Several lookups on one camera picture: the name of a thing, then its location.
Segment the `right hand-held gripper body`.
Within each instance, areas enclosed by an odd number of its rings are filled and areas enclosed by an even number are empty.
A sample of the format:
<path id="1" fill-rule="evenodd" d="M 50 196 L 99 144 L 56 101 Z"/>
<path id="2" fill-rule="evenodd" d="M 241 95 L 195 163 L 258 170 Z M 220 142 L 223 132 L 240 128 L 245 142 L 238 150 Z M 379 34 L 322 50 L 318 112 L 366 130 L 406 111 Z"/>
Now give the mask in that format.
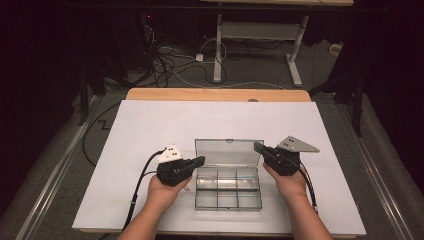
<path id="1" fill-rule="evenodd" d="M 302 152 L 318 153 L 319 149 L 293 136 L 286 137 L 276 147 L 262 147 L 264 162 L 280 176 L 291 176 L 300 169 Z"/>

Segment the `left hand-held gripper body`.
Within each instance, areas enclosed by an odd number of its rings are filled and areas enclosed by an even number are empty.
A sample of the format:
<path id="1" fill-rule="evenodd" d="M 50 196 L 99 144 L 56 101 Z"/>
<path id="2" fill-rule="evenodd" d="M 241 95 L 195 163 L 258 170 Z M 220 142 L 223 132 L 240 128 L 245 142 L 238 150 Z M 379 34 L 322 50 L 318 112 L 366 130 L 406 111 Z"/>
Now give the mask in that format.
<path id="1" fill-rule="evenodd" d="M 168 146 L 156 160 L 157 176 L 162 184 L 176 186 L 189 178 L 196 162 L 191 159 L 184 159 L 182 153 L 175 144 Z"/>

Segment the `clear plastic compartment box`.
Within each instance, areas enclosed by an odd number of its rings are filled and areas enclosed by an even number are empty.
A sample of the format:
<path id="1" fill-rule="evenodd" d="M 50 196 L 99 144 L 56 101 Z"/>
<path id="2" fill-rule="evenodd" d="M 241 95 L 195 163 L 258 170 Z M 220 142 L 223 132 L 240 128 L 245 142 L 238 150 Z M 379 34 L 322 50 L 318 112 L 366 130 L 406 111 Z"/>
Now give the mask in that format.
<path id="1" fill-rule="evenodd" d="M 196 139 L 195 209 L 198 211 L 260 211 L 262 199 L 256 145 L 262 140 Z"/>

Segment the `person's right hand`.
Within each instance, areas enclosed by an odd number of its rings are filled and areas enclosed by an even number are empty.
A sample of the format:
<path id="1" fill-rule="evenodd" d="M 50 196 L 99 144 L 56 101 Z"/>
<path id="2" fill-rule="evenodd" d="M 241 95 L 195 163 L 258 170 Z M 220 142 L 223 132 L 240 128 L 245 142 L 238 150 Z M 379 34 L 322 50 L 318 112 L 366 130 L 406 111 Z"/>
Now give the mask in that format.
<path id="1" fill-rule="evenodd" d="M 275 180 L 276 187 L 284 200 L 293 202 L 300 199 L 305 200 L 307 198 L 306 183 L 299 172 L 291 176 L 280 176 L 266 163 L 263 164 L 263 167 Z"/>

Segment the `person's left hand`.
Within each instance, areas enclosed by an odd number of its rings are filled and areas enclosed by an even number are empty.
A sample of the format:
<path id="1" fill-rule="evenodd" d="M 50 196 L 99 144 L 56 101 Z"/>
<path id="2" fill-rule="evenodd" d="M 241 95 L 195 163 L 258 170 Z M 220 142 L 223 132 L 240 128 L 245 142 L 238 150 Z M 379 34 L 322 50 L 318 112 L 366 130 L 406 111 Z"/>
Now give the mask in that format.
<path id="1" fill-rule="evenodd" d="M 158 176 L 154 175 L 149 182 L 145 205 L 156 212 L 165 212 L 175 202 L 179 192 L 186 187 L 190 181 L 191 177 L 172 187 L 164 185 L 159 180 Z"/>

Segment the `black metal stand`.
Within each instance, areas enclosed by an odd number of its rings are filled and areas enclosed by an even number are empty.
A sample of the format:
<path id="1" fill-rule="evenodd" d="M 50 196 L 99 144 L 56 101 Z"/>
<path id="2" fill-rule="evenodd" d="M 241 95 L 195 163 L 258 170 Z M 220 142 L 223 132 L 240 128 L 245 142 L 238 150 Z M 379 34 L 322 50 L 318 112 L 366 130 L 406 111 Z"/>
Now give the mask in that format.
<path id="1" fill-rule="evenodd" d="M 88 115 L 88 88 L 86 81 L 85 69 L 82 69 L 79 73 L 79 83 L 80 83 L 80 120 L 79 125 L 82 126 L 87 119 Z"/>
<path id="2" fill-rule="evenodd" d="M 352 104 L 351 124 L 358 137 L 361 133 L 362 99 L 364 90 L 363 76 L 357 73 L 345 73 L 333 80 L 328 80 L 308 91 L 310 96 L 320 92 L 330 92 L 334 94 L 336 104 Z"/>

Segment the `metal floor rail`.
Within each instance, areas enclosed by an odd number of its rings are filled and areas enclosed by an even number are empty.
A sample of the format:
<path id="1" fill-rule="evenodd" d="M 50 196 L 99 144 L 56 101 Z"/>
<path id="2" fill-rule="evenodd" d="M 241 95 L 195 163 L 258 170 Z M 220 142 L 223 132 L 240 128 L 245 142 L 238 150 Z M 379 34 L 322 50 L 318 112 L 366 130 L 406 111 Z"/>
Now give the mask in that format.
<path id="1" fill-rule="evenodd" d="M 15 240 L 33 240 L 45 215 L 47 214 L 62 182 L 73 161 L 74 152 L 77 149 L 84 133 L 88 129 L 90 121 L 94 117 L 94 113 L 98 110 L 102 96 L 93 96 L 89 103 L 88 109 L 92 110 L 85 119 L 71 126 L 69 130 L 70 136 L 65 141 L 67 148 L 64 150 L 61 157 L 56 161 L 56 165 L 51 171 L 51 174 L 46 181 L 43 189 L 40 192 L 37 200 L 34 203 L 31 211 L 29 212 L 26 220 L 24 221 L 21 229 L 19 230 Z"/>
<path id="2" fill-rule="evenodd" d="M 413 234 L 410 231 L 406 221 L 404 220 L 403 214 L 401 213 L 396 200 L 390 193 L 389 188 L 387 187 L 380 174 L 380 171 L 375 165 L 369 150 L 367 149 L 363 139 L 358 136 L 357 132 L 352 126 L 352 120 L 348 110 L 344 105 L 338 105 L 337 109 L 341 115 L 341 118 L 347 124 L 356 146 L 359 148 L 362 165 L 365 168 L 365 172 L 367 173 L 374 191 L 379 198 L 380 205 L 384 209 L 385 215 L 390 221 L 390 224 L 392 225 L 397 238 L 399 240 L 414 240 Z"/>

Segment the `white metal desk frame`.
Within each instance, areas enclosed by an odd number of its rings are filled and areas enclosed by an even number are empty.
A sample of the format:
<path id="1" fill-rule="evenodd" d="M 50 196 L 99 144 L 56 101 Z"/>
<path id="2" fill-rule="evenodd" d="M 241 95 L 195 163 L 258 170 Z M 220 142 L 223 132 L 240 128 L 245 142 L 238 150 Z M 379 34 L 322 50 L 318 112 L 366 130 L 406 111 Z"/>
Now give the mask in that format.
<path id="1" fill-rule="evenodd" d="M 217 17 L 216 26 L 216 50 L 214 58 L 213 82 L 222 82 L 222 51 L 226 49 L 223 38 L 227 39 L 255 39 L 255 40 L 290 40 L 293 48 L 290 54 L 285 56 L 289 72 L 295 87 L 303 85 L 295 60 L 307 27 L 309 17 L 303 16 L 299 23 L 258 23 L 258 22 L 231 22 L 223 21 L 222 15 Z"/>

